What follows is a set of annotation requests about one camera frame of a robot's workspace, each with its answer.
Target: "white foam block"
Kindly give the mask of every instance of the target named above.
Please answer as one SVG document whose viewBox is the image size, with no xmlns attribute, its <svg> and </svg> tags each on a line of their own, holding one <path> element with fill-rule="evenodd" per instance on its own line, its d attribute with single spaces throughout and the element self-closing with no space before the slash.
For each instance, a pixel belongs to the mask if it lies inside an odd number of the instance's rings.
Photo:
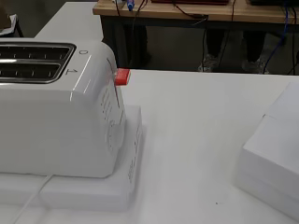
<svg viewBox="0 0 299 224">
<path fill-rule="evenodd" d="M 142 122 L 139 106 L 126 106 L 126 133 L 113 174 L 107 178 L 55 176 L 32 205 L 55 209 L 119 212 L 126 210 L 135 191 Z M 0 203 L 24 204 L 44 176 L 0 174 Z"/>
<path fill-rule="evenodd" d="M 290 84 L 243 146 L 236 184 L 299 221 L 299 85 Z"/>
</svg>

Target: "white box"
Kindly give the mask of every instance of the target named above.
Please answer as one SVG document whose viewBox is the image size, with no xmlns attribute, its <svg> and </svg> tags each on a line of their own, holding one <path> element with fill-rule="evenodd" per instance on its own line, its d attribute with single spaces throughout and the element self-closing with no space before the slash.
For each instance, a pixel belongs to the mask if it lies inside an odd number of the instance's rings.
<svg viewBox="0 0 299 224">
<path fill-rule="evenodd" d="M 290 84 L 243 146 L 236 184 L 299 221 L 299 85 Z"/>
</svg>

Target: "person's leg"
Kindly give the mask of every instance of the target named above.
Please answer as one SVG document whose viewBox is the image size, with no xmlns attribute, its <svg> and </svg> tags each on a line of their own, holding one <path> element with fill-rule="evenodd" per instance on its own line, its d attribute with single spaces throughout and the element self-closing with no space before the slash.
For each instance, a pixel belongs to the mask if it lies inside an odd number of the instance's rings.
<svg viewBox="0 0 299 224">
<path fill-rule="evenodd" d="M 262 74 L 264 61 L 260 59 L 266 32 L 263 31 L 246 31 L 244 38 L 247 42 L 247 59 L 242 63 L 242 68 L 253 74 Z"/>
<path fill-rule="evenodd" d="M 221 52 L 221 44 L 224 38 L 224 30 L 206 30 L 207 53 L 217 58 Z"/>
<path fill-rule="evenodd" d="M 247 59 L 255 63 L 261 56 L 266 32 L 264 31 L 245 31 L 244 37 L 247 41 Z"/>
<path fill-rule="evenodd" d="M 213 68 L 218 66 L 218 56 L 221 52 L 224 33 L 224 30 L 206 30 L 207 55 L 198 67 L 199 72 L 212 72 Z"/>
</svg>

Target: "shoe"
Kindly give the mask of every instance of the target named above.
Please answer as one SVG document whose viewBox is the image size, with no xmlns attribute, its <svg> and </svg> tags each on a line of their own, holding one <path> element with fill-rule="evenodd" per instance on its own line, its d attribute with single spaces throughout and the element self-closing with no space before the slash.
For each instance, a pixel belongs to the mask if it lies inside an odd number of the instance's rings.
<svg viewBox="0 0 299 224">
<path fill-rule="evenodd" d="M 256 61 L 255 63 L 251 63 L 248 60 L 245 60 L 242 63 L 242 68 L 247 73 L 270 75 L 267 69 L 265 69 L 265 71 L 263 72 L 265 63 L 266 61 L 261 58 L 258 59 L 258 61 Z"/>
<path fill-rule="evenodd" d="M 219 58 L 214 57 L 210 54 L 207 54 L 204 58 L 204 68 L 203 65 L 199 65 L 198 72 L 206 72 L 211 73 L 213 72 L 213 69 L 218 66 L 218 60 Z"/>
</svg>

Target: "white table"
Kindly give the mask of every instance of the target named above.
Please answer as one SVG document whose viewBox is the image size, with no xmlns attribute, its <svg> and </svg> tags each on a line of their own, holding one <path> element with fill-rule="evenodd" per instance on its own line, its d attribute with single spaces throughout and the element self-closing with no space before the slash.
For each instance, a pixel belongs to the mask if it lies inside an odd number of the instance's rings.
<svg viewBox="0 0 299 224">
<path fill-rule="evenodd" d="M 136 200 L 127 213 L 30 208 L 19 224 L 291 224 L 234 186 L 238 152 L 297 77 L 133 71 L 124 102 L 146 127 Z M 0 206 L 1 223 L 17 211 Z"/>
<path fill-rule="evenodd" d="M 93 15 L 96 2 L 65 3 L 48 24 L 37 34 L 37 39 L 98 40 L 103 32 L 99 16 Z"/>
</svg>

